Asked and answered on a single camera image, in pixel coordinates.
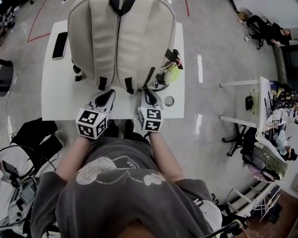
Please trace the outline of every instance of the white table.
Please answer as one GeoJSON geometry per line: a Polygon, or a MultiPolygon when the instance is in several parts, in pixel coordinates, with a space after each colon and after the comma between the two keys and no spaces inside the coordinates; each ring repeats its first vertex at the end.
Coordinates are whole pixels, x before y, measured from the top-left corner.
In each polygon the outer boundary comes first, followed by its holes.
{"type": "MultiPolygon", "coordinates": [[[[41,87],[43,120],[75,120],[79,109],[84,107],[93,94],[99,92],[92,80],[84,79],[75,82],[69,43],[67,43],[65,55],[62,59],[52,59],[58,34],[67,30],[67,20],[56,22],[48,41],[41,87]]],[[[179,51],[185,69],[181,23],[176,25],[174,48],[179,51]]],[[[171,107],[164,105],[164,118],[184,117],[184,71],[181,72],[177,81],[157,93],[163,102],[167,96],[172,96],[175,101],[171,107]]],[[[141,98],[140,92],[131,95],[117,85],[112,85],[111,88],[116,91],[111,119],[136,119],[136,112],[141,98]]]]}
{"type": "Polygon", "coordinates": [[[231,118],[231,117],[225,117],[222,115],[219,118],[221,120],[230,121],[230,122],[241,124],[244,126],[257,128],[259,132],[267,131],[270,129],[270,127],[265,124],[265,122],[267,120],[265,100],[266,100],[267,107],[268,108],[270,107],[268,93],[270,94],[270,98],[273,99],[273,95],[271,93],[271,83],[269,82],[269,80],[267,80],[263,77],[260,77],[260,79],[255,79],[255,80],[227,82],[227,83],[220,83],[219,85],[220,85],[220,87],[259,85],[259,113],[258,113],[259,120],[258,120],[258,123],[249,122],[249,121],[240,120],[240,119],[231,118]]]}
{"type": "MultiPolygon", "coordinates": [[[[262,213],[262,218],[261,220],[267,215],[268,211],[276,204],[276,202],[278,201],[279,195],[278,192],[280,190],[280,188],[278,189],[278,191],[274,194],[274,196],[272,196],[272,198],[266,202],[265,198],[271,193],[271,191],[273,190],[273,188],[275,188],[277,184],[276,183],[271,183],[269,184],[255,199],[251,200],[249,199],[247,196],[243,195],[241,192],[239,192],[237,189],[233,188],[231,190],[231,192],[229,193],[228,197],[234,192],[236,193],[238,196],[240,196],[241,198],[243,198],[248,205],[246,207],[244,207],[242,210],[238,211],[231,203],[226,202],[226,204],[233,209],[236,212],[237,216],[240,217],[250,217],[251,216],[251,211],[257,211],[257,210],[265,210],[264,214],[262,213]]],[[[257,192],[257,190],[254,187],[251,187],[252,191],[251,192],[257,192]]]]}

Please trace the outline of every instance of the table leg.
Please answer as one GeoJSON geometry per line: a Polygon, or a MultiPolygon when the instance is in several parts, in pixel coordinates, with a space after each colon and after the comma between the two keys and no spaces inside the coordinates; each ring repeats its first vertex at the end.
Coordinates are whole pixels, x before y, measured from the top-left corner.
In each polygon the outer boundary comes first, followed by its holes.
{"type": "Polygon", "coordinates": [[[239,212],[235,207],[233,207],[233,205],[232,205],[231,203],[227,202],[227,205],[228,205],[231,209],[233,209],[233,211],[235,211],[236,213],[239,212]]]}
{"type": "Polygon", "coordinates": [[[259,84],[259,80],[244,80],[244,81],[234,81],[234,82],[226,82],[226,83],[219,83],[220,87],[226,86],[241,86],[241,85],[256,85],[259,84]]]}
{"type": "Polygon", "coordinates": [[[237,193],[238,196],[240,196],[240,197],[242,197],[243,199],[245,199],[248,203],[251,203],[251,200],[248,199],[246,196],[244,196],[244,195],[243,195],[241,192],[239,192],[237,189],[233,188],[233,191],[234,191],[235,193],[237,193]]]}
{"type": "Polygon", "coordinates": [[[240,125],[244,125],[244,126],[249,126],[249,127],[257,128],[257,124],[256,123],[249,122],[249,121],[244,121],[244,120],[239,120],[239,119],[236,119],[236,118],[224,117],[224,116],[219,116],[219,119],[220,120],[229,121],[229,122],[233,122],[233,123],[240,124],[240,125]]]}

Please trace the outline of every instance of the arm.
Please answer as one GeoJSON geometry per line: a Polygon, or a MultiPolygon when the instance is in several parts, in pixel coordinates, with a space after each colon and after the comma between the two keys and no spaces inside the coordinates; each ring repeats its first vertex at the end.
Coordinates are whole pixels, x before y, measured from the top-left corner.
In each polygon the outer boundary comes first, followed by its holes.
{"type": "Polygon", "coordinates": [[[149,135],[149,139],[160,172],[172,182],[184,179],[182,169],[162,135],[157,132],[152,132],[149,135]]]}
{"type": "Polygon", "coordinates": [[[275,41],[274,39],[271,39],[270,41],[277,46],[281,45],[279,41],[275,41]]]}
{"type": "Polygon", "coordinates": [[[90,147],[90,141],[86,137],[78,137],[67,155],[61,160],[56,170],[56,174],[59,175],[65,181],[69,181],[73,174],[76,173],[83,164],[85,156],[90,147]]]}
{"type": "Polygon", "coordinates": [[[285,46],[289,46],[290,45],[290,42],[288,41],[288,40],[286,40],[286,39],[282,39],[282,40],[280,40],[280,43],[279,43],[279,45],[285,45],[285,46]]]}

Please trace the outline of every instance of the printed graphic on t-shirt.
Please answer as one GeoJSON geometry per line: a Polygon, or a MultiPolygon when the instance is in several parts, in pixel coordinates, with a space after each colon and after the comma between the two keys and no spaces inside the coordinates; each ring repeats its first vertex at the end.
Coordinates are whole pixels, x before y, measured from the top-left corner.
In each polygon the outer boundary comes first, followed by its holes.
{"type": "Polygon", "coordinates": [[[107,157],[100,157],[100,158],[90,162],[89,164],[85,165],[84,167],[82,167],[79,170],[79,173],[76,176],[76,182],[80,185],[88,185],[93,182],[97,182],[99,184],[104,184],[104,185],[111,185],[111,184],[114,184],[114,183],[120,181],[122,178],[124,178],[126,176],[128,176],[130,179],[132,179],[135,182],[144,183],[146,186],[150,186],[151,184],[160,185],[160,184],[162,184],[163,181],[166,181],[165,178],[160,173],[159,174],[155,174],[155,173],[147,174],[142,178],[142,180],[136,179],[130,175],[129,170],[124,171],[123,174],[116,180],[109,181],[109,182],[99,181],[97,179],[97,176],[99,174],[117,169],[115,162],[117,164],[119,162],[127,164],[127,166],[125,166],[125,167],[120,166],[119,167],[120,169],[139,168],[139,165],[127,156],[122,156],[122,157],[116,158],[114,160],[111,160],[107,157]]]}

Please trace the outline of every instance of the desk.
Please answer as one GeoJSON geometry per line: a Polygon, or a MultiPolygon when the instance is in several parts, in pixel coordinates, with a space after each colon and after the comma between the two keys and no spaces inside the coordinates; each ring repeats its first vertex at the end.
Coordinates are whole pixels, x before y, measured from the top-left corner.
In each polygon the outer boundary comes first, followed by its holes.
{"type": "MultiPolygon", "coordinates": [[[[243,195],[241,192],[239,192],[237,189],[233,188],[231,192],[229,193],[228,197],[231,195],[232,192],[236,193],[238,196],[243,198],[247,203],[249,203],[246,207],[244,207],[242,210],[238,210],[233,206],[233,204],[226,202],[226,204],[236,212],[237,216],[241,217],[250,217],[252,210],[260,210],[260,207],[263,206],[266,207],[266,212],[264,215],[262,214],[261,220],[264,218],[264,216],[268,213],[268,211],[275,205],[275,203],[278,201],[278,193],[276,192],[275,195],[269,200],[269,202],[266,203],[265,198],[271,193],[273,188],[276,186],[276,183],[269,184],[255,199],[250,200],[247,196],[243,195]]],[[[251,192],[257,192],[257,189],[254,187],[251,187],[251,192]]]]}
{"type": "Polygon", "coordinates": [[[269,107],[270,101],[269,101],[268,92],[270,94],[270,98],[271,99],[273,98],[273,95],[271,94],[271,83],[269,82],[269,80],[267,80],[263,77],[260,77],[260,79],[256,79],[256,80],[235,81],[235,82],[227,82],[227,83],[219,84],[220,87],[243,86],[243,85],[259,85],[259,87],[260,87],[260,89],[259,89],[259,113],[258,113],[259,120],[258,120],[258,123],[240,120],[240,119],[236,119],[236,118],[225,117],[225,116],[220,116],[219,119],[234,122],[234,123],[241,124],[244,126],[254,127],[254,128],[257,128],[259,132],[263,132],[263,131],[270,129],[265,124],[265,121],[267,120],[267,113],[266,113],[266,106],[265,106],[264,101],[266,101],[266,104],[269,107]]]}
{"type": "MultiPolygon", "coordinates": [[[[69,43],[67,43],[65,55],[62,59],[52,59],[58,34],[67,30],[67,20],[56,22],[48,41],[41,87],[43,120],[75,120],[79,109],[84,107],[93,94],[99,92],[92,80],[84,79],[75,82],[69,43]]],[[[176,25],[174,48],[179,51],[185,69],[181,23],[176,25]]],[[[184,117],[184,71],[182,70],[179,79],[171,83],[168,88],[157,93],[163,102],[167,96],[172,96],[175,101],[171,107],[164,106],[164,118],[184,117]]],[[[136,92],[131,95],[116,83],[111,86],[116,91],[111,119],[136,119],[141,93],[136,92]]]]}

